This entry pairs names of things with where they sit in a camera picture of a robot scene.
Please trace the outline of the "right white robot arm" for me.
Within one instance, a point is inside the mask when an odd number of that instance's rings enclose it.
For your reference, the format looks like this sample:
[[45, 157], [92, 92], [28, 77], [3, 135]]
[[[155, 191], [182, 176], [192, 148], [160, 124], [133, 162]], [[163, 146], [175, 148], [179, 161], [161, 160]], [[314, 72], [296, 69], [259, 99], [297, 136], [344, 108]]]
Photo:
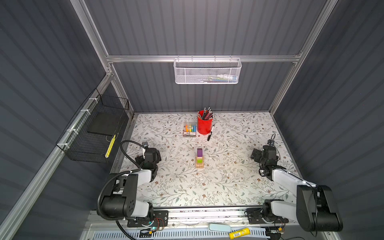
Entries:
[[328, 186], [303, 180], [278, 165], [280, 157], [274, 145], [253, 149], [251, 159], [259, 164], [259, 174], [288, 190], [295, 203], [265, 200], [261, 217], [266, 223], [288, 219], [299, 223], [306, 232], [340, 232], [344, 225], [334, 194]]

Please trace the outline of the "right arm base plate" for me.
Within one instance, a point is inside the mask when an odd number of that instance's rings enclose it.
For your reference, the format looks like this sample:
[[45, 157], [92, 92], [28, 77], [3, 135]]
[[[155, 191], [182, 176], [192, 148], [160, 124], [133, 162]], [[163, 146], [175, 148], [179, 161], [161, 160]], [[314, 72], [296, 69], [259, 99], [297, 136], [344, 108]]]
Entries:
[[272, 214], [271, 211], [263, 210], [261, 208], [249, 208], [244, 211], [245, 216], [248, 218], [250, 224], [287, 224], [288, 219], [278, 217]]

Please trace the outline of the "wood block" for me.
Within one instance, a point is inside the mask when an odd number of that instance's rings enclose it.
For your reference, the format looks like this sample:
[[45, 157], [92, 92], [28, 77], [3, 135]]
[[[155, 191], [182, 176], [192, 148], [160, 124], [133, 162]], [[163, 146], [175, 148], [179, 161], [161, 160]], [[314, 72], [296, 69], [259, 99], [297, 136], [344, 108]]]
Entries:
[[198, 169], [202, 169], [202, 168], [204, 168], [204, 157], [202, 157], [202, 159], [203, 159], [203, 163], [202, 164], [197, 164], [197, 162], [196, 162], [196, 168], [198, 168]]

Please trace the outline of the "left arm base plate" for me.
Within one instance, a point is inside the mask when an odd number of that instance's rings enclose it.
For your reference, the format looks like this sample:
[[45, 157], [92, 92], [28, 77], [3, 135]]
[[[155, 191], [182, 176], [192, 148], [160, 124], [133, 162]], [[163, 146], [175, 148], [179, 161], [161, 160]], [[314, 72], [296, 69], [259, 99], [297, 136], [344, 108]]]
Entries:
[[128, 219], [128, 228], [141, 228], [141, 227], [167, 227], [169, 219], [169, 211], [155, 210], [153, 213], [149, 212], [146, 217], [135, 217]]

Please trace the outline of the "purple block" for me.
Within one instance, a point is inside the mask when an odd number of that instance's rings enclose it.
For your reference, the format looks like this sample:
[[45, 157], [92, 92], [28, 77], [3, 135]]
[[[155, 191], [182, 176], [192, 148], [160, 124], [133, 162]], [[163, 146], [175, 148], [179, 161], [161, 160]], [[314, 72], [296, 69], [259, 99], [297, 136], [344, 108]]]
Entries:
[[197, 157], [202, 158], [203, 157], [203, 149], [202, 148], [197, 148]]

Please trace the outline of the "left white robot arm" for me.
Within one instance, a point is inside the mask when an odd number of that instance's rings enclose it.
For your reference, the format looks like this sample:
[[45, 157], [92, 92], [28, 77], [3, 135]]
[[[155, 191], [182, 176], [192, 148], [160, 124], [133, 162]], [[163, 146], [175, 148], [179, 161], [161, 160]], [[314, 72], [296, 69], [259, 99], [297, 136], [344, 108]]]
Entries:
[[146, 148], [144, 155], [137, 159], [140, 169], [112, 174], [103, 186], [97, 200], [97, 213], [103, 219], [116, 221], [142, 218], [153, 221], [152, 203], [139, 200], [137, 191], [138, 187], [156, 178], [161, 155], [155, 148]]

